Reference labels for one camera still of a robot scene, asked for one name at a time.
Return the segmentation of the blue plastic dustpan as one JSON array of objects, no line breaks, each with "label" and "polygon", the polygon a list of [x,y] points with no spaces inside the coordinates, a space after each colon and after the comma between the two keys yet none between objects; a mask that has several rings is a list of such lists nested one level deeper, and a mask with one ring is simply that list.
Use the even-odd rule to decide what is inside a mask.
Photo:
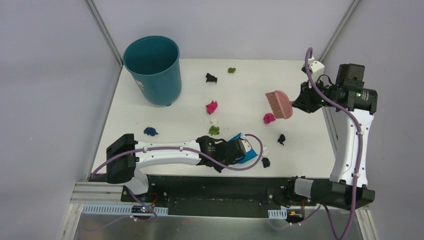
[{"label": "blue plastic dustpan", "polygon": [[[238,142],[238,143],[240,143],[242,146],[243,146],[243,144],[242,144],[242,141],[240,140],[240,133],[238,133],[237,135],[235,135],[234,137],[232,137],[232,138],[230,138],[229,140],[228,140],[228,142],[234,142],[234,141],[236,141],[236,142]],[[246,163],[246,162],[248,162],[248,161],[250,161],[250,160],[252,160],[252,159],[254,159],[255,157],[257,157],[258,156],[258,154],[257,154],[257,152],[253,149],[253,146],[252,146],[252,149],[250,150],[250,151],[248,151],[248,152],[246,152],[246,150],[245,150],[245,148],[244,148],[244,156],[240,156],[240,157],[238,157],[238,158],[236,158],[235,159],[235,161],[234,161],[234,163],[235,164],[244,164],[244,163]]]}]

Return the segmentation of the pink hand brush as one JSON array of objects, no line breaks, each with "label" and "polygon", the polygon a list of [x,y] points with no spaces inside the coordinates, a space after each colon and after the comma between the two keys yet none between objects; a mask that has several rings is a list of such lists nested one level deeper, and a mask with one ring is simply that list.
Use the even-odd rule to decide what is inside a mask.
[{"label": "pink hand brush", "polygon": [[293,102],[285,92],[275,90],[265,93],[271,111],[276,119],[289,119],[293,115]]}]

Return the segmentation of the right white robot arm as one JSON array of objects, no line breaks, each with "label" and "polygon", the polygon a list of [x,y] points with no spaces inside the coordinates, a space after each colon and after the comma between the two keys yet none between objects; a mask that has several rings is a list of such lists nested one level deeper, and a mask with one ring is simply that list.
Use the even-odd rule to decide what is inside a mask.
[{"label": "right white robot arm", "polygon": [[313,80],[300,85],[300,94],[292,106],[306,113],[319,109],[334,110],[339,121],[335,162],[328,179],[292,177],[284,190],[284,200],[296,205],[303,198],[313,203],[343,210],[358,209],[372,203],[375,191],[368,188],[366,152],[369,130],[377,111],[376,90],[364,87],[365,67],[341,64],[335,82],[322,81],[324,65],[311,61],[302,68]]}]

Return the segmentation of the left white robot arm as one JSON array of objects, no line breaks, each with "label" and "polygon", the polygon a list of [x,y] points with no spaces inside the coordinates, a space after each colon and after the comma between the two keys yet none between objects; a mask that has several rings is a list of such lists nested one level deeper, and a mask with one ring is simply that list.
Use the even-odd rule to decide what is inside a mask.
[{"label": "left white robot arm", "polygon": [[124,184],[140,202],[152,198],[149,178],[140,169],[150,166],[184,164],[207,166],[221,172],[226,166],[241,163],[248,158],[251,145],[243,135],[230,140],[204,135],[177,143],[152,143],[135,140],[126,133],[106,149],[105,179],[108,184]]}]

